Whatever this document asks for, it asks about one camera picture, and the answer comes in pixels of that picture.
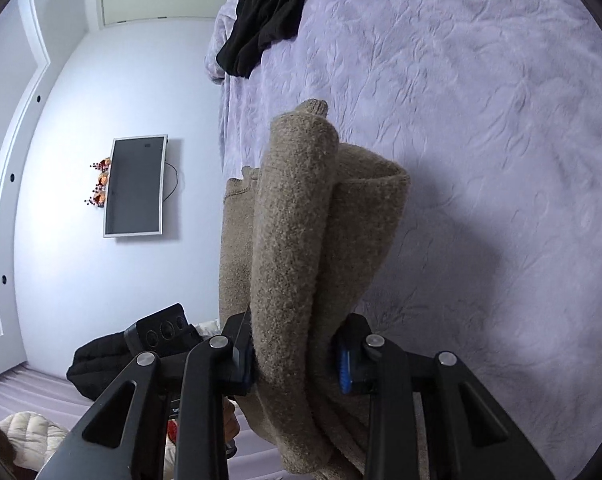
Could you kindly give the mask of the person's left hand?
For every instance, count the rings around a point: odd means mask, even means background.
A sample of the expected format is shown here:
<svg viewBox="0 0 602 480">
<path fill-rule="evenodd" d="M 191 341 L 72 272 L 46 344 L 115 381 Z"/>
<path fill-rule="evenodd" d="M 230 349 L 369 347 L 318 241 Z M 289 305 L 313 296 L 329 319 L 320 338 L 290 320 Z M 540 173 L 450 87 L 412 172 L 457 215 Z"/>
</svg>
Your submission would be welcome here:
<svg viewBox="0 0 602 480">
<path fill-rule="evenodd" d="M 236 405 L 231 400 L 224 400 L 224 439 L 225 443 L 233 442 L 240 432 L 240 425 L 236 417 Z"/>
</svg>

